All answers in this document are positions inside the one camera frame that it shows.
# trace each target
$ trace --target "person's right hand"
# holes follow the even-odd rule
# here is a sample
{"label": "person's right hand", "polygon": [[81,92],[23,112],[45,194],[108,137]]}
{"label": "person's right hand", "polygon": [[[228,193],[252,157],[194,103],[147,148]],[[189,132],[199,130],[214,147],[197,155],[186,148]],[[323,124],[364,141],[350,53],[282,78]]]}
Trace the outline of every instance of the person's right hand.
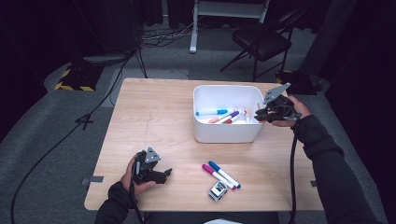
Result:
{"label": "person's right hand", "polygon": [[[309,111],[308,107],[306,107],[303,103],[301,103],[294,96],[288,97],[294,103],[294,109],[297,113],[301,113],[300,119],[305,118],[308,115],[311,115],[311,111]],[[274,120],[272,125],[278,127],[293,127],[296,124],[295,120]]]}

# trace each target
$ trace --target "wooden table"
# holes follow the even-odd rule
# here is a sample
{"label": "wooden table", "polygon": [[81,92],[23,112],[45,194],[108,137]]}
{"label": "wooden table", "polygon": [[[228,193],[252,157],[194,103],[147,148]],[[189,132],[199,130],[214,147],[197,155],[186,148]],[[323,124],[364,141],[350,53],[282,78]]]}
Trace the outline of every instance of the wooden table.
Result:
{"label": "wooden table", "polygon": [[[97,210],[119,181],[132,156],[152,147],[162,160],[154,170],[173,168],[165,184],[139,195],[142,211],[289,211],[290,148],[293,132],[265,124],[253,143],[202,144],[193,132],[192,94],[199,85],[249,85],[263,94],[278,84],[126,78],[120,89],[85,207]],[[217,179],[202,169],[215,161],[241,185],[218,202],[208,191]],[[298,210],[322,210],[311,161],[302,144],[295,154]]]}

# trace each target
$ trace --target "person's right arm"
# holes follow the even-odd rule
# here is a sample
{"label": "person's right arm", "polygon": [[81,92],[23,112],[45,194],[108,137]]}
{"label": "person's right arm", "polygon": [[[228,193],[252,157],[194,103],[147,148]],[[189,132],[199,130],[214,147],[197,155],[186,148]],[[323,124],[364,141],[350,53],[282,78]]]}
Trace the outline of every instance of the person's right arm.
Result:
{"label": "person's right arm", "polygon": [[367,203],[361,185],[347,162],[344,151],[326,128],[296,98],[290,97],[301,120],[274,121],[275,126],[292,126],[304,152],[312,161],[318,194],[328,223],[379,223]]}

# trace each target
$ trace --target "white container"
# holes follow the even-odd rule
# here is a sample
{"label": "white container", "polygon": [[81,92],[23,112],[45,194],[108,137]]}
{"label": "white container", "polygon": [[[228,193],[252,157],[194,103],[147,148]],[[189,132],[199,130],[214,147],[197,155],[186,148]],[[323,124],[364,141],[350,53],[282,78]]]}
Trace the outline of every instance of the white container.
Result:
{"label": "white container", "polygon": [[[263,107],[262,92],[253,86],[198,86],[193,93],[195,139],[201,143],[253,142],[263,127],[254,119],[255,112]],[[247,115],[232,124],[208,123],[219,115],[196,115],[210,109],[243,109]]]}

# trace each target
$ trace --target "blue marker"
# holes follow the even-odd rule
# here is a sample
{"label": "blue marker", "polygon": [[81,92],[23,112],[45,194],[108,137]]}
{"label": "blue marker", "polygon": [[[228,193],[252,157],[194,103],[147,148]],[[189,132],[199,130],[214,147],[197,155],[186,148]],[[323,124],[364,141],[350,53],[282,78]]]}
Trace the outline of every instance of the blue marker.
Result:
{"label": "blue marker", "polygon": [[231,111],[231,110],[227,110],[227,109],[204,110],[204,111],[196,112],[195,115],[196,116],[200,116],[200,115],[217,115],[217,114],[225,114],[225,113],[228,113],[229,111]]}
{"label": "blue marker", "polygon": [[234,184],[238,189],[241,188],[241,185],[236,182],[234,179],[232,179],[229,175],[227,175],[224,171],[221,170],[221,168],[219,166],[217,166],[213,161],[209,162],[209,165],[215,169],[219,174],[221,174],[222,176],[224,176],[224,178],[226,178],[228,181],[230,181],[232,184]]}

